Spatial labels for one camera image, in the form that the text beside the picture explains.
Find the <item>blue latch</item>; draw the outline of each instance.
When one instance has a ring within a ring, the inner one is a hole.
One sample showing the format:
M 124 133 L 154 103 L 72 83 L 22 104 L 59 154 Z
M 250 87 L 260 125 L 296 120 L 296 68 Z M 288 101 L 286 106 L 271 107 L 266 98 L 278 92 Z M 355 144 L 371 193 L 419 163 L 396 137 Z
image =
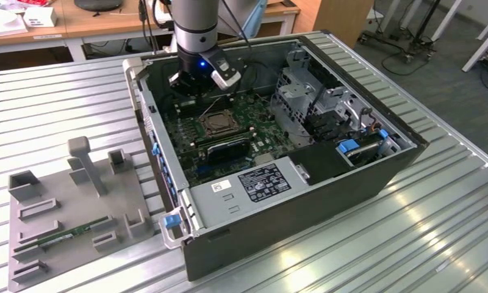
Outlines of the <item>blue latch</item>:
M 384 129 L 380 130 L 380 136 L 383 137 L 383 139 L 388 138 L 390 133 L 387 132 L 387 130 Z
M 348 139 L 346 141 L 343 141 L 339 144 L 339 149 L 340 151 L 346 154 L 348 151 L 355 150 L 356 148 L 359 148 L 359 144 L 356 143 L 356 141 L 354 139 Z
M 159 155 L 162 153 L 160 151 L 160 145 L 158 144 L 158 142 L 154 143 L 154 147 L 152 147 L 152 155 Z
M 164 217 L 164 226 L 167 229 L 179 226 L 180 223 L 182 223 L 180 215 L 168 215 Z

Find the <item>motherboard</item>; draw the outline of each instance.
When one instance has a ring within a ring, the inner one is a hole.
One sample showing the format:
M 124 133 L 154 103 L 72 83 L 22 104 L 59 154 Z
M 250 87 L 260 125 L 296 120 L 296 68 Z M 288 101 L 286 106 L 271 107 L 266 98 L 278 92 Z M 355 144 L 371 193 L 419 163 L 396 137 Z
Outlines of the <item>motherboard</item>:
M 246 93 L 180 107 L 164 124 L 192 186 L 280 158 L 295 149 L 270 110 L 271 97 Z

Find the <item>metal rack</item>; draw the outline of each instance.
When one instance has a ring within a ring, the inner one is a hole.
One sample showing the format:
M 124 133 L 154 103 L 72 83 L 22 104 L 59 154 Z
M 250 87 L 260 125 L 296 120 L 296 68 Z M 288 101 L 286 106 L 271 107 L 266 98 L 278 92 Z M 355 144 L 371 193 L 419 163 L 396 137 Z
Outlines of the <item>metal rack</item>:
M 183 255 L 159 234 L 24 292 L 488 290 L 488 155 L 332 35 L 307 36 L 431 142 L 414 166 L 378 197 L 196 282 L 187 281 Z M 164 212 L 122 61 L 0 72 L 0 292 L 6 174 L 20 160 L 39 174 L 59 171 L 70 133 L 88 135 L 95 149 L 132 154 L 154 222 Z M 42 148 L 54 156 L 36 155 Z

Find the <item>cpu socket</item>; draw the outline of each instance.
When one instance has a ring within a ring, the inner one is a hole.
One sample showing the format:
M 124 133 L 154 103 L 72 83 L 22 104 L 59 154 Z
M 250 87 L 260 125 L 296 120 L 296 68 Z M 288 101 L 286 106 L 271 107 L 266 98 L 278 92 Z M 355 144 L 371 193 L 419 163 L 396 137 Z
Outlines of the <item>cpu socket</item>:
M 230 110 L 206 114 L 202 117 L 202 123 L 206 133 L 211 137 L 239 131 L 239 125 Z

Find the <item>gray carpet floor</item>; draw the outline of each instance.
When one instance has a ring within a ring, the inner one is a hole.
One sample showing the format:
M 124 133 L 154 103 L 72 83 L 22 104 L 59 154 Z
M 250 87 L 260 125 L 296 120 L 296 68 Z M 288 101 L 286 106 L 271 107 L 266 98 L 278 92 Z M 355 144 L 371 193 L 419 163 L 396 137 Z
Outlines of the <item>gray carpet floor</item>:
M 402 1 L 394 18 L 396 21 L 410 1 Z M 386 14 L 390 4 L 390 0 L 376 0 L 376 9 Z M 429 7 L 429 3 L 422 4 L 411 22 L 410 29 L 414 33 Z M 433 36 L 445 16 L 445 11 L 435 12 L 426 30 L 427 36 Z M 364 45 L 358 44 L 355 51 L 488 154 L 488 89 L 481 81 L 479 65 L 469 73 L 462 71 L 469 58 L 482 45 L 482 41 L 477 40 L 482 30 L 483 27 L 457 17 L 435 44 L 438 53 L 411 76 L 398 76 L 382 67 L 383 59 L 398 52 L 398 49 L 370 40 Z M 392 71 L 406 73 L 423 62 L 423 59 L 416 58 L 411 64 L 404 64 L 403 58 L 395 57 L 386 65 Z M 483 78 L 488 83 L 487 73 Z

